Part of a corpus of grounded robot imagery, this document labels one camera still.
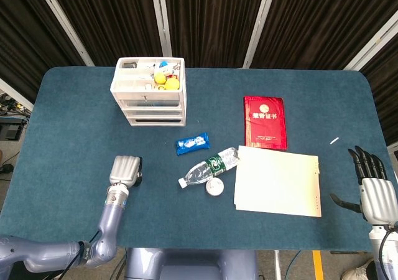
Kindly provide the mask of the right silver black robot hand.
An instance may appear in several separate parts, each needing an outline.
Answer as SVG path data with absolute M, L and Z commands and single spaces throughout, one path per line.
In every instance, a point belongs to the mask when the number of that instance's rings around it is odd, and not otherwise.
M 339 207 L 362 214 L 371 225 L 395 225 L 397 223 L 397 195 L 387 178 L 384 163 L 374 154 L 359 146 L 348 150 L 353 159 L 358 179 L 360 203 L 344 201 L 330 194 Z

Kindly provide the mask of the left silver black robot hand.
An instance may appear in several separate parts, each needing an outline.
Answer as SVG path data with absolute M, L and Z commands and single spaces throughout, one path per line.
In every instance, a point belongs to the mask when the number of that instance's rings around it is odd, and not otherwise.
M 123 184 L 128 189 L 142 182 L 142 157 L 116 156 L 109 176 L 111 185 Z

